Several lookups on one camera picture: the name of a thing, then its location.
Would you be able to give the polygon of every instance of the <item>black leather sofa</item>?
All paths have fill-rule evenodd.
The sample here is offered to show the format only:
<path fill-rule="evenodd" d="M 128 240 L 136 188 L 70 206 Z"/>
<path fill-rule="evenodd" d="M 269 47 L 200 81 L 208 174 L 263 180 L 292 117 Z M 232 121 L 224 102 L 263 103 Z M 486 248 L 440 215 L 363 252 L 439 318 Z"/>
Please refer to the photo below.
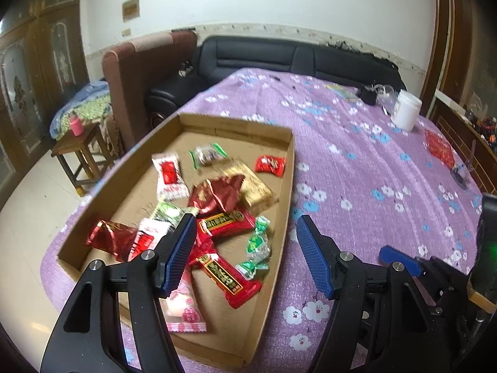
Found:
<path fill-rule="evenodd" d="M 151 127 L 243 67 L 291 72 L 354 87 L 389 84 L 396 91 L 406 89 L 398 67 L 389 60 L 284 39 L 211 36 L 194 51 L 191 64 L 193 71 L 186 77 L 168 78 L 145 96 Z"/>

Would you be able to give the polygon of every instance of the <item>wooden stool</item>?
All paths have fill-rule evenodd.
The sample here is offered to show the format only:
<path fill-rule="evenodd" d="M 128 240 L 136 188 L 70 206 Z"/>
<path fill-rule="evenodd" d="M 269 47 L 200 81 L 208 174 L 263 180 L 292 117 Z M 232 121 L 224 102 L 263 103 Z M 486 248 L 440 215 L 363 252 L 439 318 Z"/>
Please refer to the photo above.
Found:
<path fill-rule="evenodd" d="M 95 138 L 100 146 L 100 149 L 102 150 L 103 156 L 105 157 L 104 161 L 96 162 L 93 155 L 100 153 L 92 153 L 88 148 L 88 145 Z M 80 161 L 80 165 L 75 173 L 73 173 L 64 158 L 64 154 L 67 153 L 76 153 L 76 156 Z M 52 149 L 52 157 L 57 157 L 79 196 L 84 196 L 85 194 L 85 191 L 81 185 L 88 185 L 98 182 L 105 174 L 107 167 L 112 168 L 114 165 L 110 152 L 107 149 L 107 145 L 103 140 L 98 123 L 85 126 L 84 132 L 79 136 L 75 136 L 72 130 L 66 132 L 66 134 Z M 103 168 L 100 170 L 98 166 L 102 164 Z M 82 169 L 84 169 L 89 179 L 78 179 L 78 175 Z"/>

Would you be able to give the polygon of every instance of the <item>blue rubber pad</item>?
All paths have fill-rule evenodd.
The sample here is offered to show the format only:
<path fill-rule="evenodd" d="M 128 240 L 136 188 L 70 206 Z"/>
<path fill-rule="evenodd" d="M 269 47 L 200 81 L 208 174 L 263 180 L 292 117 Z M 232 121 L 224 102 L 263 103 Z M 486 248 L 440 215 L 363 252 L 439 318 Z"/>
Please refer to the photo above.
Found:
<path fill-rule="evenodd" d="M 414 258 L 411 258 L 409 255 L 406 255 L 389 245 L 385 245 L 380 249 L 378 259 L 387 265 L 390 265 L 395 261 L 402 262 L 411 276 L 420 276 L 423 272 L 422 267 Z"/>
<path fill-rule="evenodd" d="M 166 266 L 166 278 L 162 290 L 169 296 L 180 284 L 181 275 L 185 270 L 186 261 L 197 237 L 197 221 L 191 217 L 187 226 L 183 229 L 181 237 L 175 245 Z"/>
<path fill-rule="evenodd" d="M 315 237 L 312 235 L 310 226 L 307 224 L 307 218 L 303 216 L 297 220 L 297 240 L 300 248 L 302 248 L 317 290 L 322 292 L 328 300 L 331 300 L 333 286 L 331 285 L 330 268 L 316 243 Z"/>

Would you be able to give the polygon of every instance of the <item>purple floral fabric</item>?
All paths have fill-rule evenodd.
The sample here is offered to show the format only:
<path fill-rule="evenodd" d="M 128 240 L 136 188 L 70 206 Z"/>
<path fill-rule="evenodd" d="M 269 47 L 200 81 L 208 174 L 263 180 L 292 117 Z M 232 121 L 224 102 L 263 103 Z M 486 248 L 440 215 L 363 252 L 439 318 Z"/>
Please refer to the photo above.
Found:
<path fill-rule="evenodd" d="M 469 188 L 464 191 L 426 150 L 424 129 L 439 133 L 431 121 L 419 117 L 407 133 L 381 108 L 358 100 L 353 88 L 261 69 L 234 73 L 182 111 L 277 124 L 295 135 L 288 240 L 264 335 L 244 371 L 306 371 L 325 329 L 331 302 L 316 292 L 297 242 L 295 221 L 302 214 L 311 215 L 323 234 L 362 261 L 378 263 L 379 249 L 389 244 L 411 256 L 438 256 L 464 273 L 473 265 L 481 194 L 466 169 L 462 174 Z M 454 157 L 461 162 L 455 152 Z M 41 278 L 59 310 L 74 282 L 57 265 L 56 254 L 86 204 L 118 167 L 81 202 L 45 254 Z M 138 366 L 126 326 L 123 337 L 128 361 Z M 364 355 L 358 347 L 354 363 Z M 184 357 L 181 362 L 187 372 L 219 371 Z"/>

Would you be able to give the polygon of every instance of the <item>cardboard tray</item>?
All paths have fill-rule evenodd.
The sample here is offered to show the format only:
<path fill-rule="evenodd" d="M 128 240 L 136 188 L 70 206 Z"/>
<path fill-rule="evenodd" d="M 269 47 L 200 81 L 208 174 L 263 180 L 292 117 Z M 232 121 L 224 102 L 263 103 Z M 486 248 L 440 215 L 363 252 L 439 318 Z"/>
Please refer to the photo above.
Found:
<path fill-rule="evenodd" d="M 96 215 L 130 226 L 138 226 L 157 205 L 157 172 L 151 155 L 177 152 L 181 175 L 191 189 L 202 179 L 217 172 L 205 168 L 199 173 L 193 168 L 189 150 L 198 145 L 219 143 L 233 157 L 240 157 L 253 168 L 263 154 L 286 157 L 283 178 L 260 173 L 260 178 L 276 193 L 279 202 L 262 212 L 271 221 L 269 240 L 271 258 L 269 271 L 258 272 L 261 291 L 237 310 L 224 298 L 224 292 L 200 269 L 194 269 L 193 286 L 200 312 L 207 323 L 206 333 L 171 333 L 179 354 L 202 363 L 237 371 L 248 365 L 259 344 L 269 312 L 276 278 L 283 254 L 288 214 L 292 194 L 294 168 L 294 139 L 292 130 L 257 122 L 227 119 L 196 114 L 180 114 L 154 130 L 135 152 L 130 154 L 110 179 L 101 187 L 85 212 L 74 225 L 58 253 L 61 267 L 78 280 L 86 266 L 94 259 L 106 264 L 115 260 L 107 253 L 85 245 L 91 223 Z M 187 199 L 176 200 L 185 206 Z M 245 260 L 245 248 L 250 233 L 220 239 L 216 242 L 219 254 L 232 265 Z M 126 293 L 119 294 L 121 319 L 131 326 Z"/>

